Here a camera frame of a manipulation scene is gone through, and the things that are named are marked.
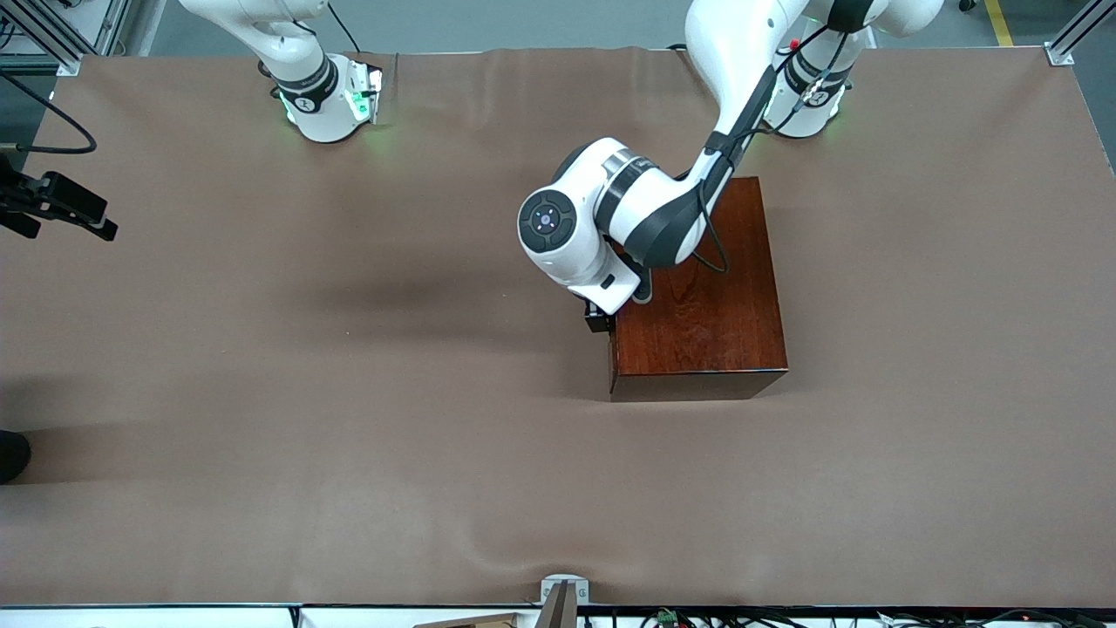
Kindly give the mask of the dark red wooden cabinet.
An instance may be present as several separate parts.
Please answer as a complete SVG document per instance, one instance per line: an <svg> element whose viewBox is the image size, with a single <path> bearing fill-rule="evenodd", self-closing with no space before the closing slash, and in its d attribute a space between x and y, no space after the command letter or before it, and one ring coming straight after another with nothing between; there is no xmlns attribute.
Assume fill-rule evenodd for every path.
<svg viewBox="0 0 1116 628"><path fill-rule="evenodd" d="M653 271L648 305L616 313L615 402L749 399L789 370L759 178L733 178L712 216L730 265Z"/></svg>

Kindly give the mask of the brown cardboard piece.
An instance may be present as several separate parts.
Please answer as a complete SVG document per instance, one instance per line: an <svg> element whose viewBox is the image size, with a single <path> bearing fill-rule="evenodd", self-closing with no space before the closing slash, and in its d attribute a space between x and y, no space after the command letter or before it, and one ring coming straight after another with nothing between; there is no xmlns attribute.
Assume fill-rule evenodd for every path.
<svg viewBox="0 0 1116 628"><path fill-rule="evenodd" d="M519 628L519 613L502 612L415 624L413 628Z"/></svg>

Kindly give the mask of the brown table mat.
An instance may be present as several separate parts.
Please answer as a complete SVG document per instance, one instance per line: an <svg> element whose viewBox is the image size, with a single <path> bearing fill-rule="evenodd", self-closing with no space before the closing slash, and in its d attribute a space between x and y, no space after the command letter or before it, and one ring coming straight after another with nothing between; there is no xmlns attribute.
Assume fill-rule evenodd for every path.
<svg viewBox="0 0 1116 628"><path fill-rule="evenodd" d="M686 168L715 104L642 49L403 56L335 146L247 58L95 58L37 156L115 242L0 234L0 603L1116 607L1116 178L1036 48L869 49L757 139L789 373L609 400L514 215L613 135Z"/></svg>

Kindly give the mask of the aluminium frame profile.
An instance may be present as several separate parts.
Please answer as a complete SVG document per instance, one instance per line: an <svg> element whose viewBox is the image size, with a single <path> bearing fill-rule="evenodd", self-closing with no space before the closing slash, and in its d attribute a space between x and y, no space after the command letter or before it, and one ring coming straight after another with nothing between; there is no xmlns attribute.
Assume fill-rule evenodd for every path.
<svg viewBox="0 0 1116 628"><path fill-rule="evenodd" d="M0 0L0 69L73 76L84 57L123 51L135 0Z"/></svg>
<svg viewBox="0 0 1116 628"><path fill-rule="evenodd" d="M1072 49L1083 44L1085 37L1096 31L1114 12L1116 0L1085 0L1080 11L1064 25L1052 41L1043 42L1043 51L1050 66L1072 66Z"/></svg>

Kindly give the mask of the metal mount post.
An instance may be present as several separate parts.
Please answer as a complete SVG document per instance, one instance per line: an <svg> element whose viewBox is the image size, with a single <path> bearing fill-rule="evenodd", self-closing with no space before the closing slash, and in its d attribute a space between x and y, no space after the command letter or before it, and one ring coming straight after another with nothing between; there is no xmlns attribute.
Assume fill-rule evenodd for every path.
<svg viewBox="0 0 1116 628"><path fill-rule="evenodd" d="M589 580L577 574L550 574L541 581L541 611L533 628L593 628L579 612L590 603Z"/></svg>

